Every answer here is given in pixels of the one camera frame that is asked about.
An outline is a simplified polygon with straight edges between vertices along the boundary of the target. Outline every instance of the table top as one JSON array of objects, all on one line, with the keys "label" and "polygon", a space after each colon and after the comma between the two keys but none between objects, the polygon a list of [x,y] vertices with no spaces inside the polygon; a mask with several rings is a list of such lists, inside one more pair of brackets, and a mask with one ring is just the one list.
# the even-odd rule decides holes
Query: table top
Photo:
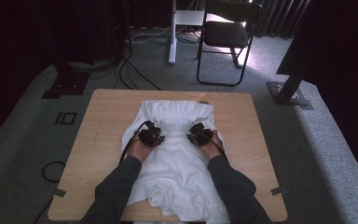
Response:
[{"label": "table top", "polygon": [[[58,189],[48,210],[52,220],[79,220],[94,201],[95,187],[117,165],[121,137],[132,124],[143,100],[207,101],[214,105],[214,125],[223,135],[230,165],[255,182],[255,197],[273,221],[287,219],[279,187],[252,97],[246,93],[203,91],[96,90],[81,123]],[[178,221],[165,217],[147,201],[124,210],[124,221]]]}]

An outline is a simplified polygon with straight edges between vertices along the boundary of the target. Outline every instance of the chair backrest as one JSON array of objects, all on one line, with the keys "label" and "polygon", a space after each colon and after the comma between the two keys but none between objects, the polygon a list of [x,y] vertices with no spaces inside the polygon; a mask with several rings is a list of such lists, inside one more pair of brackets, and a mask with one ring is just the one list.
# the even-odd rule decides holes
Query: chair backrest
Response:
[{"label": "chair backrest", "polygon": [[263,14],[263,7],[257,3],[232,2],[228,0],[210,0],[205,15],[211,13],[229,21],[257,24]]}]

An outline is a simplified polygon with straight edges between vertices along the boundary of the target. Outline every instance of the black folding chair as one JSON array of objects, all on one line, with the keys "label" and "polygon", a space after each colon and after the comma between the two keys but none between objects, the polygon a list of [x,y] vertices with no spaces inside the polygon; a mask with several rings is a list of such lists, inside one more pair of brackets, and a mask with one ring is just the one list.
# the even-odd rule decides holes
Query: black folding chair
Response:
[{"label": "black folding chair", "polygon": [[[242,82],[252,46],[254,29],[263,14],[263,8],[256,3],[231,2],[223,0],[208,1],[202,22],[199,50],[197,53],[197,81],[202,84],[237,86]],[[216,15],[228,21],[207,21],[208,15]],[[203,50],[203,44],[210,47],[230,48],[231,52]],[[240,80],[235,83],[204,81],[200,78],[200,62],[202,52],[233,54],[234,63],[238,64],[238,57],[247,48]]]}]

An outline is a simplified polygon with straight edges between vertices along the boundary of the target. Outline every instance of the person's left hand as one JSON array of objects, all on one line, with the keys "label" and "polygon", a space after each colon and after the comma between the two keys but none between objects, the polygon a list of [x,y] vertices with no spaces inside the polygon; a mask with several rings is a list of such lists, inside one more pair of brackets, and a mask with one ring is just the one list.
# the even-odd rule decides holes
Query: person's left hand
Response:
[{"label": "person's left hand", "polygon": [[147,156],[155,147],[147,147],[139,139],[139,133],[135,135],[132,140],[132,143],[127,151],[128,156],[133,156],[138,159],[140,162],[144,162],[147,159]]}]

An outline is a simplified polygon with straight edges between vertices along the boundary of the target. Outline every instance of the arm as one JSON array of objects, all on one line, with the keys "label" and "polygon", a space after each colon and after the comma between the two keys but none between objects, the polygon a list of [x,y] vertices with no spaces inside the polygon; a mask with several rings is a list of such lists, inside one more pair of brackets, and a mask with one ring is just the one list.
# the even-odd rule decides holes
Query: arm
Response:
[{"label": "arm", "polygon": [[[222,146],[216,134],[213,135],[212,140],[218,146]],[[226,206],[230,223],[272,223],[255,198],[256,188],[252,180],[234,170],[212,143],[200,147],[200,150],[209,161],[208,170]]]},{"label": "arm", "polygon": [[141,141],[135,140],[131,144],[127,158],[95,189],[95,201],[80,224],[120,223],[142,162],[152,150]]}]

